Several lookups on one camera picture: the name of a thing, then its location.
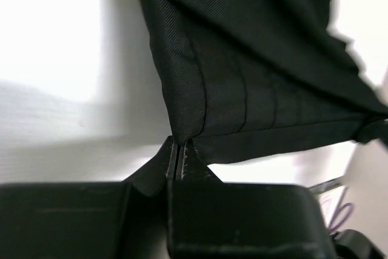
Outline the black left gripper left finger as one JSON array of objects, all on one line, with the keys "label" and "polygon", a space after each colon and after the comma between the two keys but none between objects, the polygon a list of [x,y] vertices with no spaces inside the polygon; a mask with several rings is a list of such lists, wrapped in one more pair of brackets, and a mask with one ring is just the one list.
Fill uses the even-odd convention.
[{"label": "black left gripper left finger", "polygon": [[2,258],[120,258],[130,222],[163,195],[175,144],[120,182],[1,186]]}]

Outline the black pleated skirt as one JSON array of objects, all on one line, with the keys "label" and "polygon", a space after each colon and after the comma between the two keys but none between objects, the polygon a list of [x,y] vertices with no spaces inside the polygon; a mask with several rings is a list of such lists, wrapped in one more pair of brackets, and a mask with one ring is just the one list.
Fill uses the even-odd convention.
[{"label": "black pleated skirt", "polygon": [[140,0],[173,139],[207,163],[387,142],[331,0]]}]

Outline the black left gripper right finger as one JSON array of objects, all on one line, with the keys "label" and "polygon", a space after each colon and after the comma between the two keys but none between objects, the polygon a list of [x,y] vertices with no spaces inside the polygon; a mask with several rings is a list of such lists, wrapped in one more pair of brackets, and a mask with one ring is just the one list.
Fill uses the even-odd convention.
[{"label": "black left gripper right finger", "polygon": [[224,183],[193,147],[172,146],[171,258],[336,258],[317,199],[294,184]]}]

